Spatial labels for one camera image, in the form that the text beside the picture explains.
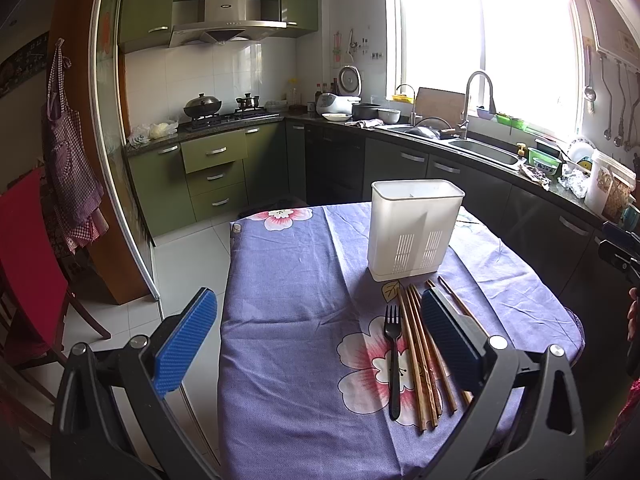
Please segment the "person's right hand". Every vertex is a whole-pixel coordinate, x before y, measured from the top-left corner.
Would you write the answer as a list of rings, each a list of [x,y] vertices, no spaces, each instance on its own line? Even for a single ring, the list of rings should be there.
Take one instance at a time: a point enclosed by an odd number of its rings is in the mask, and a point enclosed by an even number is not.
[[[637,287],[629,289],[629,297],[631,305],[627,313],[627,339],[633,341],[638,330],[638,314],[639,314],[639,293]]]

